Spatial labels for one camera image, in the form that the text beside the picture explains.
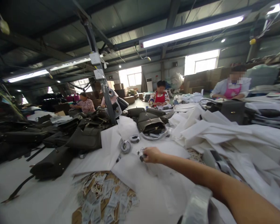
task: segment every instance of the fluorescent light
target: fluorescent light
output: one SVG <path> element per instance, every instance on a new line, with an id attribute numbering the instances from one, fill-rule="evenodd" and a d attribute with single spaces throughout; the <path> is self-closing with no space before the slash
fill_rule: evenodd
<path id="1" fill-rule="evenodd" d="M 194 36 L 194 35 L 197 35 L 197 34 L 209 32 L 209 31 L 213 31 L 213 30 L 218 30 L 218 29 L 228 27 L 228 26 L 233 26 L 233 25 L 236 25 L 239 22 L 241 22 L 243 20 L 243 18 L 244 18 L 243 16 L 239 16 L 239 17 L 235 17 L 235 18 L 232 18 L 232 19 L 227 19 L 227 20 L 212 23 L 212 24 L 209 24 L 209 25 L 205 25 L 205 26 L 193 28 L 193 29 L 190 29 L 190 30 L 182 31 L 182 32 L 179 32 L 179 33 L 167 35 L 167 36 L 164 36 L 164 37 L 156 38 L 156 39 L 153 39 L 153 40 L 144 41 L 143 42 L 143 47 L 144 48 L 151 47 L 151 46 L 154 46 L 154 45 L 157 45 L 157 44 L 162 44 L 162 43 L 166 43 L 166 42 L 169 42 L 169 41 L 178 40 L 178 39 Z"/>
<path id="2" fill-rule="evenodd" d="M 75 64 L 80 64 L 80 63 L 83 63 L 83 62 L 86 62 L 86 61 L 90 61 L 90 58 L 83 58 L 83 59 L 80 59 L 80 60 L 76 60 L 76 61 L 73 61 L 73 62 L 62 64 L 58 67 L 51 68 L 50 71 L 55 71 L 55 70 L 58 70 L 58 69 L 61 69 L 61 68 L 66 68 L 66 67 L 69 67 L 69 66 L 72 66 L 72 65 L 75 65 Z"/>
<path id="3" fill-rule="evenodd" d="M 280 4 L 273 5 L 272 7 L 274 7 L 273 10 L 269 11 L 267 15 L 280 11 Z"/>
<path id="4" fill-rule="evenodd" d="M 16 77 L 16 78 L 11 78 L 11 79 L 8 79 L 8 81 L 9 82 L 17 82 L 17 81 L 20 81 L 20 80 L 23 80 L 23 79 L 32 78 L 32 77 L 44 75 L 44 74 L 47 74 L 47 73 L 49 73 L 47 70 L 41 70 L 41 71 L 30 73 L 30 74 L 27 74 L 27 75 L 22 75 L 22 76 L 19 76 L 19 77 Z"/>

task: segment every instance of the window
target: window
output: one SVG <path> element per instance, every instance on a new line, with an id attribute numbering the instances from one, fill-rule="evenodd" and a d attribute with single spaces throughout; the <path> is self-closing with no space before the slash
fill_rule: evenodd
<path id="1" fill-rule="evenodd" d="M 48 87 L 48 93 L 54 93 L 52 90 L 52 87 L 50 87 L 50 86 Z"/>
<path id="2" fill-rule="evenodd" d="M 120 70 L 118 73 L 119 73 L 120 82 L 123 83 L 125 87 L 141 85 L 141 80 L 142 80 L 141 66 Z"/>
<path id="3" fill-rule="evenodd" d="M 220 50 L 207 51 L 189 55 L 185 58 L 184 75 L 191 75 L 206 70 L 215 69 Z"/>
<path id="4" fill-rule="evenodd" d="M 74 81 L 72 82 L 72 84 L 74 84 L 75 86 L 79 86 L 81 88 L 85 88 L 85 86 L 89 83 L 89 79 L 82 79 L 82 80 L 78 80 L 78 81 Z M 74 87 L 75 90 L 79 93 L 83 92 L 83 90 L 78 89 L 76 87 Z M 86 92 L 92 92 L 92 88 L 90 85 L 87 86 L 88 89 L 86 89 Z"/>

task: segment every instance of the worker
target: worker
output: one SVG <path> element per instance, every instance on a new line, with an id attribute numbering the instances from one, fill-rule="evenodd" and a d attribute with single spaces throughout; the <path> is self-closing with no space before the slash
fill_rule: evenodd
<path id="1" fill-rule="evenodd" d="M 94 105 L 91 99 L 89 99 L 86 95 L 86 93 L 80 93 L 80 99 L 81 101 L 77 103 L 77 105 L 70 105 L 70 107 L 73 107 L 75 109 L 82 109 L 83 113 L 93 113 L 95 112 Z"/>
<path id="2" fill-rule="evenodd" d="M 149 105 L 151 107 L 165 106 L 170 103 L 169 95 L 165 91 L 166 82 L 161 80 L 157 82 L 156 92 L 153 92 L 149 98 Z"/>
<path id="3" fill-rule="evenodd" d="M 211 98 L 243 99 L 249 93 L 250 78 L 244 78 L 246 73 L 244 65 L 231 68 L 229 78 L 218 82 L 211 92 Z"/>
<path id="4" fill-rule="evenodd" d="M 111 104 L 114 104 L 114 103 L 116 102 L 116 100 L 117 100 L 117 97 L 118 97 L 118 94 L 117 94 L 115 91 L 113 91 L 113 92 L 114 92 L 114 96 L 111 97 L 112 92 L 109 90 Z M 101 106 L 102 108 L 105 108 L 105 107 L 106 107 L 105 97 L 103 97 L 102 103 L 101 103 L 100 106 Z"/>
<path id="5" fill-rule="evenodd" d="M 229 208 L 237 224 L 280 224 L 280 210 L 237 179 L 206 165 L 164 154 L 157 147 L 147 147 L 143 153 L 147 156 L 145 162 L 165 165 L 209 188 Z"/>

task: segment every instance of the hand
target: hand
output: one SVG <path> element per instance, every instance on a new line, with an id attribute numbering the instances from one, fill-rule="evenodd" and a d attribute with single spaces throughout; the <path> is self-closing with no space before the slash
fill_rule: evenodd
<path id="1" fill-rule="evenodd" d="M 157 147 L 146 147 L 143 154 L 147 156 L 144 158 L 144 161 L 147 163 L 159 163 L 162 156 L 161 151 Z"/>

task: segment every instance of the floral shirt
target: floral shirt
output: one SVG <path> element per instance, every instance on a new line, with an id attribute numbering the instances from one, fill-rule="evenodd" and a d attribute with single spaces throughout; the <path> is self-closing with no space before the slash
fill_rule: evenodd
<path id="1" fill-rule="evenodd" d="M 95 112 L 94 105 L 93 105 L 93 102 L 92 102 L 91 99 L 87 99 L 86 101 L 80 101 L 79 103 L 77 103 L 77 105 L 82 107 L 82 112 L 83 113 L 87 113 L 87 112 L 93 113 L 93 112 Z"/>
<path id="2" fill-rule="evenodd" d="M 149 103 L 149 105 L 150 105 L 151 107 L 153 107 L 152 103 L 154 103 L 155 100 L 156 100 L 156 91 L 153 92 L 153 93 L 150 95 L 150 98 L 149 98 L 149 101 L 148 101 L 148 103 Z M 167 104 L 170 103 L 170 99 L 169 99 L 169 95 L 168 95 L 167 91 L 165 92 L 165 102 L 166 102 Z"/>

